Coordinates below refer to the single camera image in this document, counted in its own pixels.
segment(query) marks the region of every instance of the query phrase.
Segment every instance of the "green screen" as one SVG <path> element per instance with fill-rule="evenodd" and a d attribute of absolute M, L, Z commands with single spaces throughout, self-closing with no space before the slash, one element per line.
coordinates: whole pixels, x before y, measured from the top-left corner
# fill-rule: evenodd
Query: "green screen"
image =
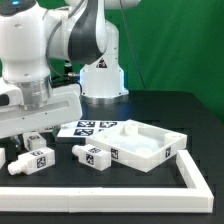
<path fill-rule="evenodd" d="M 38 2 L 46 8 L 65 5 Z M 142 0 L 125 14 L 147 90 L 191 92 L 224 121 L 224 1 Z M 120 31 L 119 62 L 127 88 L 142 90 L 121 11 L 108 10 L 106 18 Z"/>

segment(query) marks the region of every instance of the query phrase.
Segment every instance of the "table surface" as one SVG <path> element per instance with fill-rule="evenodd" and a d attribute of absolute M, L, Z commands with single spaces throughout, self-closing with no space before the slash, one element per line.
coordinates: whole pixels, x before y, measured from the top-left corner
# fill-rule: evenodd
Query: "table surface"
<path fill-rule="evenodd" d="M 187 149 L 215 196 L 213 214 L 184 213 L 7 213 L 0 223 L 191 223 L 224 222 L 224 125 L 192 94 L 185 92 L 130 92 L 128 100 L 113 105 L 82 103 L 83 120 L 128 119 L 188 135 Z M 31 176 L 10 176 L 0 170 L 0 186 L 41 187 L 186 187 L 172 158 L 148 173 L 116 162 L 103 172 L 79 164 L 72 143 L 52 142 L 56 165 Z"/>

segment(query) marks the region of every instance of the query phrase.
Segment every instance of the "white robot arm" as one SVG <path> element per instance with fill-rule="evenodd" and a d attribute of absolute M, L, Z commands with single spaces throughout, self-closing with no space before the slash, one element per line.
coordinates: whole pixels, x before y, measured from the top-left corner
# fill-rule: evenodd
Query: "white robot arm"
<path fill-rule="evenodd" d="M 124 10 L 135 7 L 139 3 L 140 0 L 105 0 L 105 8 Z M 118 29 L 109 21 L 106 21 L 106 28 L 108 34 L 106 52 L 97 61 L 85 65 L 80 71 L 83 90 L 81 99 L 87 103 L 111 104 L 125 100 L 129 94 L 124 85 L 124 71 L 119 65 Z"/>
<path fill-rule="evenodd" d="M 90 64 L 106 44 L 104 0 L 81 0 L 68 10 L 49 11 L 36 0 L 4 1 L 0 138 L 80 119 L 79 86 L 52 89 L 46 62 L 51 57 Z"/>

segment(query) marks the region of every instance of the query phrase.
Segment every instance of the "white plastic container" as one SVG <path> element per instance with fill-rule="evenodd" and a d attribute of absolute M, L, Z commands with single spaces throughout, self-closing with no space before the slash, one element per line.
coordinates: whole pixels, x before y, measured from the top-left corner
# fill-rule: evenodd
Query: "white plastic container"
<path fill-rule="evenodd" d="M 24 146 L 28 151 L 44 148 L 46 140 L 38 132 L 27 132 L 23 134 Z"/>
<path fill-rule="evenodd" d="M 41 148 L 18 156 L 18 160 L 8 165 L 11 175 L 21 172 L 30 175 L 55 164 L 55 153 L 50 148 Z"/>
<path fill-rule="evenodd" d="M 0 148 L 0 169 L 5 164 L 5 149 Z"/>
<path fill-rule="evenodd" d="M 111 154 L 93 145 L 75 145 L 72 153 L 79 157 L 80 163 L 97 170 L 102 171 L 111 166 Z"/>
<path fill-rule="evenodd" d="M 113 161 L 148 172 L 186 148 L 187 136 L 133 120 L 86 138 L 111 153 Z"/>

